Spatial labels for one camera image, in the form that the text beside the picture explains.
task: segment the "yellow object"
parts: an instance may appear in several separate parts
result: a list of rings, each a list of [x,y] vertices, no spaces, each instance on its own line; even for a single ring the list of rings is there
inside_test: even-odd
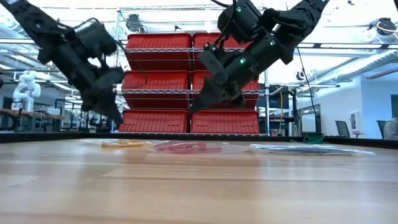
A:
[[[142,147],[151,144],[150,142],[144,142],[139,140],[130,139],[118,139],[115,141],[102,142],[102,147]]]

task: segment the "ceiling duct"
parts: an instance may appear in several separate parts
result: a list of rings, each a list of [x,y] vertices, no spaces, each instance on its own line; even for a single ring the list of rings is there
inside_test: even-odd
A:
[[[368,58],[357,59],[325,75],[317,84],[329,82],[343,82],[347,79],[357,77],[375,68],[387,65],[398,58],[398,50],[388,50],[381,54],[373,55]]]
[[[30,38],[25,30],[14,20],[6,17],[5,15],[0,15],[0,28],[6,28],[14,31],[15,33],[21,35],[23,38]]]
[[[321,77],[324,77],[325,75],[329,74],[330,72],[339,69],[340,67],[347,65],[351,62],[354,62],[355,60],[357,60],[358,58],[350,58],[342,63],[339,63],[338,65],[335,65],[331,68],[328,69],[324,69],[324,70],[315,70],[311,75],[308,76],[308,82],[314,82],[318,79],[320,79]],[[295,82],[294,84],[302,84],[303,81],[299,81],[299,82]]]

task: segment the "red object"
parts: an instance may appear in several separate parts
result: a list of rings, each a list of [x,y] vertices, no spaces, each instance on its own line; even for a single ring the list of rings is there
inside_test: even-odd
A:
[[[184,110],[125,110],[119,132],[186,133],[188,111]]]
[[[170,141],[153,147],[155,152],[168,152],[172,154],[198,154],[205,152],[221,152],[220,147],[210,147],[205,142]]]
[[[127,39],[127,51],[192,47],[190,34],[130,34]],[[191,52],[129,52],[126,57],[131,70],[191,70]]]
[[[213,43],[217,37],[219,36],[220,33],[197,33],[193,35],[193,47],[194,48],[199,48],[202,49],[207,43]],[[249,46],[250,43],[248,44],[243,44],[240,45],[238,44],[232,37],[230,37],[227,41],[224,42],[224,48],[246,48]],[[199,54],[200,53],[194,53],[193,58],[194,63],[193,67],[195,70],[203,70],[206,69],[206,67],[199,61]]]
[[[211,73],[206,70],[197,70],[193,71],[192,73],[192,90],[201,90],[203,88],[203,84],[205,82],[204,77],[210,77]],[[259,90],[259,82],[257,81],[251,81],[249,84],[247,84],[243,90]],[[254,107],[257,104],[257,101],[259,99],[259,95],[255,94],[250,94],[250,95],[244,95],[244,98],[246,100],[246,104],[244,109],[251,109],[254,110]],[[235,105],[231,103],[220,103],[217,105],[212,106],[211,108],[222,108],[222,109],[234,109],[236,108]]]
[[[189,73],[186,71],[129,71],[124,75],[122,90],[188,90]],[[188,94],[125,93],[130,108],[187,109]]]
[[[258,117],[257,111],[199,111],[192,115],[191,133],[259,134]]]

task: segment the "black cable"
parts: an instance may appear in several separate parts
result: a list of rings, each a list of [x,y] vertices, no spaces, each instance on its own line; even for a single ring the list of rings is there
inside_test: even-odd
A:
[[[229,4],[225,4],[225,3],[219,2],[219,1],[217,1],[217,0],[210,0],[210,1],[212,1],[212,2],[214,2],[214,3],[216,3],[217,5],[222,6],[222,7],[230,7]]]
[[[17,117],[15,115],[13,115],[12,113],[8,113],[5,111],[0,111],[0,116],[5,119],[5,118],[11,118],[12,121],[12,125],[8,126],[8,127],[0,127],[0,131],[13,131],[17,128],[17,124],[18,124],[18,120]]]
[[[305,69],[304,69],[303,59],[301,58],[299,47],[297,47],[297,52],[298,52],[298,56],[300,57],[300,62],[301,62],[301,66],[303,68],[303,73],[304,73],[304,76],[305,76],[305,80],[307,81],[307,85],[308,85],[308,87],[310,89],[311,105],[312,105],[313,113],[315,115],[315,130],[319,134],[320,131],[319,131],[319,124],[318,124],[318,117],[317,117],[317,112],[315,111],[315,106],[313,105],[312,90],[311,90],[310,82],[308,81],[307,73],[305,72]]]
[[[232,15],[229,18],[228,22],[226,23],[224,29],[221,31],[220,35],[217,37],[216,41],[214,41],[214,43],[216,45],[218,45],[218,43],[220,42],[220,40],[224,37],[225,33],[227,32],[227,30],[229,30],[229,27],[231,26],[234,17],[235,17],[235,13],[236,13],[236,0],[233,0],[233,11],[232,11]]]

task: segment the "person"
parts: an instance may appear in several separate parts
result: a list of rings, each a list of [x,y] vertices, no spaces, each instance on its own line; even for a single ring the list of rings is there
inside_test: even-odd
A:
[[[398,140],[398,114],[384,125],[384,139]]]

